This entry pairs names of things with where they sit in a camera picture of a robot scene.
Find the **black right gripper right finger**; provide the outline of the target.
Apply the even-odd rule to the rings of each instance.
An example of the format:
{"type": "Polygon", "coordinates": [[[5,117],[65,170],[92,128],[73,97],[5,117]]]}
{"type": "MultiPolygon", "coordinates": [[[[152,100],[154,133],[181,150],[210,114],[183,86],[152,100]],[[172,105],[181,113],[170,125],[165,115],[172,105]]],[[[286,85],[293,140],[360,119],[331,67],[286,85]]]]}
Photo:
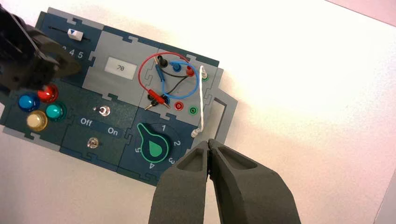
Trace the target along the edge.
{"type": "Polygon", "coordinates": [[[291,190],[274,170],[210,139],[210,178],[222,224],[299,224],[291,190]]]}

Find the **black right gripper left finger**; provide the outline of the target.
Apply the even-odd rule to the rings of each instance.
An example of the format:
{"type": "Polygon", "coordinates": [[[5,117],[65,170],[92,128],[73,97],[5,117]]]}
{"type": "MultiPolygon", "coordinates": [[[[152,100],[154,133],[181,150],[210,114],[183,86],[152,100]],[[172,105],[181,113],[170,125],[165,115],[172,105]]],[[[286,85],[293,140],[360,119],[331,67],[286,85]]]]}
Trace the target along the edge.
{"type": "Polygon", "coordinates": [[[208,154],[208,143],[202,141],[161,175],[151,204],[150,224],[203,223],[208,154]]]}

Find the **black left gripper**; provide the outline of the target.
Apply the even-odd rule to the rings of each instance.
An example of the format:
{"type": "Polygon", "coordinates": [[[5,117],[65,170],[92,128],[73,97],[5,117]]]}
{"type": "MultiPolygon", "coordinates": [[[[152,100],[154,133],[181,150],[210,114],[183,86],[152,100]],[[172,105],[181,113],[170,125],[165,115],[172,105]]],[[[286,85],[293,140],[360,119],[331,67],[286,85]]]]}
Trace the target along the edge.
{"type": "Polygon", "coordinates": [[[41,90],[53,78],[77,74],[79,62],[61,44],[0,7],[0,91],[41,90]]]}

